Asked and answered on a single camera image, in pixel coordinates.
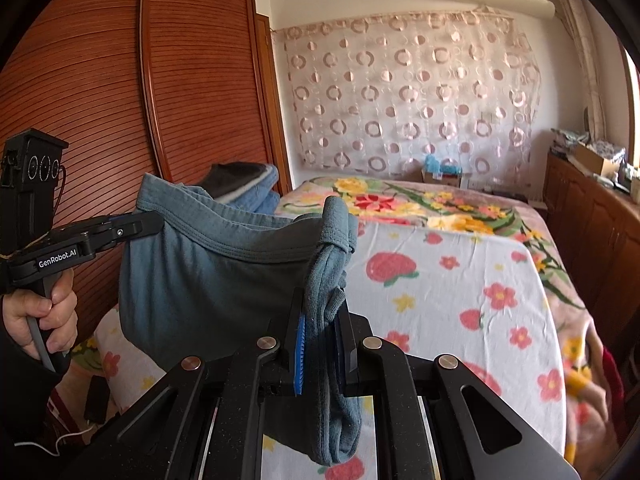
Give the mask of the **left hand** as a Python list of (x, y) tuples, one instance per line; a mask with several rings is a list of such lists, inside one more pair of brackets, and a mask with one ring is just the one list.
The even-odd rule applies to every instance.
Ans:
[(32, 339), (28, 319), (50, 335), (49, 352), (65, 352), (73, 348), (77, 337), (77, 296), (73, 291), (74, 270), (65, 270), (55, 282), (51, 297), (41, 297), (31, 290), (19, 289), (2, 298), (2, 322), (9, 336), (34, 359), (39, 354)]

